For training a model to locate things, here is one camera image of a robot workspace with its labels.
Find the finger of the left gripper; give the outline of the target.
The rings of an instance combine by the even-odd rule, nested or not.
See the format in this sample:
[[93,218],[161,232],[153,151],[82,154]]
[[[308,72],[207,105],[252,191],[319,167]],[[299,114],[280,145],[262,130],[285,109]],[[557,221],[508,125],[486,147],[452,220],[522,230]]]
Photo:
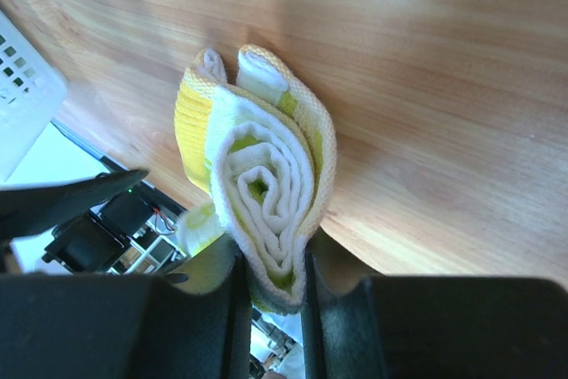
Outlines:
[[147,170],[126,170],[60,186],[5,189],[1,192],[1,240],[43,233],[128,190],[147,175]]

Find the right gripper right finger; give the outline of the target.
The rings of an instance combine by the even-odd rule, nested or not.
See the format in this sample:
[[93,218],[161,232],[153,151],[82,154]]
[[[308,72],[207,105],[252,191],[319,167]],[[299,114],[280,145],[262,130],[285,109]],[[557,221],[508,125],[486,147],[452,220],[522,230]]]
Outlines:
[[324,231],[305,266],[310,378],[567,375],[567,292],[553,281],[388,276]]

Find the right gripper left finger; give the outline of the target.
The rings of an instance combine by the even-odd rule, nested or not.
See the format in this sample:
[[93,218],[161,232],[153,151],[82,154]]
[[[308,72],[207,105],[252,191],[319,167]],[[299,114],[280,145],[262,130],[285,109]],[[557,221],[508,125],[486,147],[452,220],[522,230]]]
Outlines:
[[245,378],[252,307],[246,263],[222,237],[144,274],[3,275],[4,378]]

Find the lime yellow towel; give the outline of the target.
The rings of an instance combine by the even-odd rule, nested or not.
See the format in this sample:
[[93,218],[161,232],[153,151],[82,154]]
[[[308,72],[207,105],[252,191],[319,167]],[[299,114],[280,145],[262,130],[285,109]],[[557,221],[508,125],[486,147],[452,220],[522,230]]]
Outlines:
[[174,131],[189,181],[209,203],[177,221],[196,255],[231,237],[247,260],[261,309],[298,312],[307,286],[304,252],[327,212],[337,146],[331,116],[274,53],[242,46],[230,83],[221,56],[201,51],[185,70]]

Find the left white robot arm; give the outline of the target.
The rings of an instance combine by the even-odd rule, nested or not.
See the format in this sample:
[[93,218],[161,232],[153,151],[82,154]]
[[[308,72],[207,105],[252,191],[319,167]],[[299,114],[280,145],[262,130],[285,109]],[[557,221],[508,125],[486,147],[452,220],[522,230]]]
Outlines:
[[13,273],[12,241],[55,230],[47,260],[71,271],[107,268],[125,244],[95,218],[91,209],[140,183],[147,170],[111,172],[103,176],[50,186],[1,190],[1,273]]

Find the white perforated plastic basket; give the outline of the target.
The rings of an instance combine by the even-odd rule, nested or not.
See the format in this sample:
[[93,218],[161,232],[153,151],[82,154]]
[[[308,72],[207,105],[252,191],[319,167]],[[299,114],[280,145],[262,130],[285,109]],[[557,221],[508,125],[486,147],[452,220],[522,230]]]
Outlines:
[[67,80],[1,16],[1,180],[20,164],[67,98]]

